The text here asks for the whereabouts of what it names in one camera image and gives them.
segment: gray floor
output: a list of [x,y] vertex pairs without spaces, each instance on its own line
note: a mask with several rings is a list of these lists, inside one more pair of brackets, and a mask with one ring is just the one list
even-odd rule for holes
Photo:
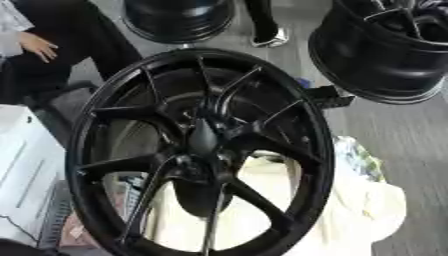
[[[175,48],[145,41],[126,30],[119,17],[119,0],[94,2],[145,56]],[[304,77],[316,85],[329,84],[308,57],[307,38],[328,10],[330,0],[274,2],[278,22],[293,32],[287,46],[269,50],[250,47],[251,24],[241,6],[231,28],[205,45],[246,52],[274,63],[294,77]],[[81,78],[100,81],[89,61],[80,65],[73,76],[75,80]],[[64,103],[79,106],[85,97],[79,93]],[[332,110],[327,115],[335,134],[357,138],[384,160],[389,182],[406,191],[407,220],[395,235],[374,245],[375,254],[448,255],[448,108],[444,96],[437,95],[415,106],[388,106],[357,99],[350,108]]]

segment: gray sleeve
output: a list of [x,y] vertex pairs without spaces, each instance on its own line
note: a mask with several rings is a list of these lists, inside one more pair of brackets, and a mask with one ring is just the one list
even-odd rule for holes
[[0,56],[11,57],[23,53],[19,43],[18,32],[0,32]]

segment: white cloth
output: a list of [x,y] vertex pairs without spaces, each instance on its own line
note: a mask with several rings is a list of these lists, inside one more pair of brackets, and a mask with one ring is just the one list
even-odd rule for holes
[[17,32],[32,27],[9,0],[0,0],[0,59],[22,54]]
[[337,158],[333,189],[313,229],[286,255],[369,256],[406,217],[404,191],[372,182]]
[[[262,158],[251,159],[239,176],[285,210],[292,191],[286,169],[284,164]],[[204,221],[180,208],[172,188],[162,194],[164,198],[158,207],[158,218],[154,218],[159,223],[148,223],[148,236],[155,234],[153,239],[168,247],[198,251],[202,244]],[[285,255],[370,256],[372,243],[393,234],[405,216],[406,199],[401,188],[385,182],[368,181],[366,176],[360,176],[352,169],[346,158],[337,157],[334,185],[321,217]],[[258,209],[234,199],[219,217],[215,249],[222,250],[248,241],[266,230],[269,224],[267,217]]]

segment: black rim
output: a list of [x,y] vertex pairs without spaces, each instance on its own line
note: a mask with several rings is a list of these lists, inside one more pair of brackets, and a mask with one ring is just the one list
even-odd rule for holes
[[435,84],[432,88],[421,89],[420,91],[411,91],[411,90],[385,90],[384,88],[363,88],[359,85],[348,84],[343,82],[338,78],[336,74],[331,72],[326,65],[323,64],[319,54],[316,51],[316,40],[318,37],[319,31],[314,31],[310,39],[308,40],[308,49],[310,51],[310,57],[313,60],[313,63],[319,69],[325,77],[334,83],[336,86],[346,90],[347,92],[353,93],[356,96],[361,98],[385,103],[392,105],[411,105],[418,104],[424,101],[427,101],[437,95],[443,88],[443,77],[441,80]]
[[[173,85],[170,79],[176,77],[183,86]],[[130,94],[143,95],[145,103],[122,105]],[[190,111],[192,117],[182,119],[179,109]],[[153,154],[109,159],[98,144],[116,119],[151,123],[159,131],[161,146]],[[277,152],[302,166],[299,188],[285,212],[237,177],[255,150]],[[115,255],[277,256],[299,241],[323,210],[333,180],[333,154],[322,113],[294,79],[245,54],[192,49],[142,60],[96,92],[74,128],[66,169],[79,217]],[[101,181],[106,174],[126,171],[147,173],[147,179],[136,209],[124,223]],[[143,214],[168,181],[187,211],[208,217],[201,252],[173,250],[140,235]],[[182,198],[203,189],[210,196],[199,207],[191,208]],[[252,241],[216,251],[216,222],[233,196],[264,212],[271,227]]]

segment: wheel rim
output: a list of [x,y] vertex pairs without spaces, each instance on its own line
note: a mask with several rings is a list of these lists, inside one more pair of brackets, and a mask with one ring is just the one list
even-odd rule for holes
[[[169,88],[167,84],[175,83],[169,79],[165,81],[169,89],[160,87],[164,79],[174,79],[173,74],[181,71],[188,74],[196,87],[177,86],[172,90],[174,87]],[[182,83],[190,85],[186,76],[179,77]],[[147,104],[117,105],[132,93],[147,93]],[[179,95],[178,98],[190,105],[200,99],[193,119],[184,122],[175,116],[182,104],[173,97]],[[96,148],[101,142],[100,135],[108,129],[110,120],[116,119],[151,123],[163,134],[160,136],[164,138],[163,147],[155,154],[98,160],[104,158],[98,157],[104,150]],[[188,121],[193,125],[182,127]],[[300,185],[287,211],[279,210],[238,179],[237,169],[242,160],[255,150],[280,153],[302,166]],[[163,53],[114,76],[84,108],[73,131],[66,162],[67,180],[80,219],[94,238],[115,255],[281,255],[317,220],[330,193],[334,171],[328,127],[320,110],[299,84],[258,58],[215,49]],[[199,171],[192,178],[195,168]],[[148,173],[144,193],[139,198],[140,206],[127,223],[107,200],[101,183],[106,174],[122,171]],[[206,185],[210,192],[210,200],[205,199],[196,212],[208,216],[204,246],[199,253],[158,245],[141,237],[136,230],[142,211],[149,207],[160,185],[168,180],[173,181],[180,201],[185,201],[183,193],[198,193],[196,185]],[[186,183],[186,188],[182,188],[182,183]],[[232,196],[265,213],[271,227],[247,243],[216,251],[211,244],[215,225],[226,200],[228,203]],[[188,204],[191,202],[182,204],[187,211]]]

